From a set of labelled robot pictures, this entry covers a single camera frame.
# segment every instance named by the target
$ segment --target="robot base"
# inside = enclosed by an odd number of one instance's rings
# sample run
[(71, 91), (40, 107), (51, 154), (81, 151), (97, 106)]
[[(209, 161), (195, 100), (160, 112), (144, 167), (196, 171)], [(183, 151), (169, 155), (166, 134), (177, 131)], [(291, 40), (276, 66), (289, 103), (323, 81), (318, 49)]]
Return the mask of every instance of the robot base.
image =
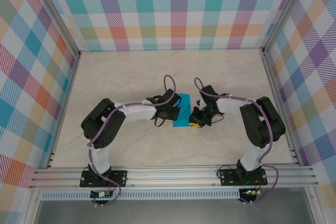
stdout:
[(235, 169), (220, 169), (219, 177), (221, 178), (220, 184), (222, 186), (266, 186), (268, 184), (264, 169), (258, 169), (258, 173), (251, 179), (247, 179), (245, 183), (239, 179)]
[[(127, 171), (126, 170), (108, 170), (104, 174), (104, 177), (117, 182), (120, 187), (126, 186), (127, 181)], [(79, 187), (114, 187), (105, 179), (99, 177), (94, 171), (91, 169), (90, 165), (88, 168), (85, 168), (81, 174)]]

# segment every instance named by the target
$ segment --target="robotic arm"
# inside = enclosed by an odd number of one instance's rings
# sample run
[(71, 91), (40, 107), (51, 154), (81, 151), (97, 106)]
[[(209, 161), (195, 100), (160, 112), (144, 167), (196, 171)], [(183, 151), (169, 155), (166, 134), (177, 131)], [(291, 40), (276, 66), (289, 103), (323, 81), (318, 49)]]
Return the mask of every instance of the robotic arm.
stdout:
[(164, 95), (157, 95), (151, 98), (146, 98), (142, 102), (135, 103), (136, 105), (123, 106), (120, 103), (113, 103), (110, 99), (103, 99), (83, 120), (81, 128), (84, 131), (84, 136), (88, 140), (92, 140), (102, 128), (104, 119), (108, 117), (112, 110), (120, 107), (109, 118), (107, 124), (99, 137), (93, 142), (92, 164), (101, 174), (110, 169), (108, 146), (116, 137), (120, 127), (124, 123), (147, 119), (155, 120), (155, 125), (158, 119), (162, 119), (161, 126), (165, 120), (176, 121), (180, 108), (175, 106), (181, 97), (174, 94), (173, 98), (166, 104), (160, 105), (167, 101), (173, 95), (173, 90), (168, 89)]
[[(251, 102), (246, 100), (228, 99), (229, 94), (222, 95), (228, 98), (210, 97), (201, 91), (217, 96), (211, 85), (205, 86), (200, 90), (201, 99), (197, 101), (192, 114), (189, 117), (189, 124), (195, 127), (211, 126), (212, 118), (216, 115), (225, 113), (241, 115), (243, 118), (246, 134), (251, 142), (245, 155), (238, 160), (236, 175), (242, 184), (248, 184), (251, 180), (260, 175), (260, 158), (268, 151), (270, 136), (265, 118), (262, 117), (260, 110)], [(274, 108), (272, 102), (267, 97), (261, 97), (256, 103), (262, 107), (270, 123), (273, 142), (286, 132), (285, 125)]]

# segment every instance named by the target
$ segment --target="beige marble surface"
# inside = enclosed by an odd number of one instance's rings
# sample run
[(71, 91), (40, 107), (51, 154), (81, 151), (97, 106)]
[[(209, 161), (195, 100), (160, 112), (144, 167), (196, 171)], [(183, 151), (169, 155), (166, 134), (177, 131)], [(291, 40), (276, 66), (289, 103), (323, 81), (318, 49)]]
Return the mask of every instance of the beige marble surface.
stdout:
[[(128, 103), (163, 94), (167, 73), (174, 77), (177, 92), (191, 95), (192, 106), (200, 97), (195, 77), (218, 93), (252, 99), (272, 96), (256, 49), (84, 52), (52, 166), (86, 166), (82, 120), (104, 98)], [(226, 115), (202, 129), (173, 127), (171, 121), (158, 128), (153, 123), (142, 120), (122, 126), (110, 145), (112, 166), (235, 164), (249, 145), (240, 116)], [(284, 136), (264, 159), (264, 163), (291, 161)]]

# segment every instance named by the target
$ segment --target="blue cloth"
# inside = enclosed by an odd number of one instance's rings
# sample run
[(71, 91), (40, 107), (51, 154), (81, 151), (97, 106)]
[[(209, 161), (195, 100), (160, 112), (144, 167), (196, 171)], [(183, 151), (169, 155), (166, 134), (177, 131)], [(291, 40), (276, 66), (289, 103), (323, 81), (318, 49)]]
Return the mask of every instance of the blue cloth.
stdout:
[(189, 94), (179, 94), (182, 98), (180, 107), (180, 113), (177, 121), (173, 121), (174, 127), (189, 127), (189, 116), (191, 115), (191, 102)]

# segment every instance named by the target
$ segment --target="plaid backdrop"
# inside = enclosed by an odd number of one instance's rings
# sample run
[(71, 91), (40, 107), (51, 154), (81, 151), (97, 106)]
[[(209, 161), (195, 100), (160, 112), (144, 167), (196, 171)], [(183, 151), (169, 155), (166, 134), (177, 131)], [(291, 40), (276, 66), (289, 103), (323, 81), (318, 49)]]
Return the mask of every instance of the plaid backdrop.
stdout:
[[(59, 0), (54, 2), (77, 44), (89, 50), (259, 48), (270, 25), (264, 29), (266, 20), (281, 3), (65, 0), (62, 8)], [(77, 34), (73, 26), (78, 26)]]
[(272, 23), (270, 24), (267, 32), (266, 32), (266, 36), (264, 37), (262, 43), (261, 43), (261, 47), (265, 47), (265, 44), (267, 42), (267, 39), (269, 38), (269, 35), (271, 34), (271, 32), (273, 31), (274, 25), (278, 22), (280, 16), (282, 15), (282, 12), (284, 11), (284, 7), (286, 6), (288, 0), (282, 0), (281, 4), (278, 7), (278, 10), (276, 12), (276, 14), (273, 17)]
[(269, 60), (300, 154), (336, 223), (336, 0), (299, 0)]
[(0, 223), (47, 158), (75, 57), (40, 0), (0, 0)]

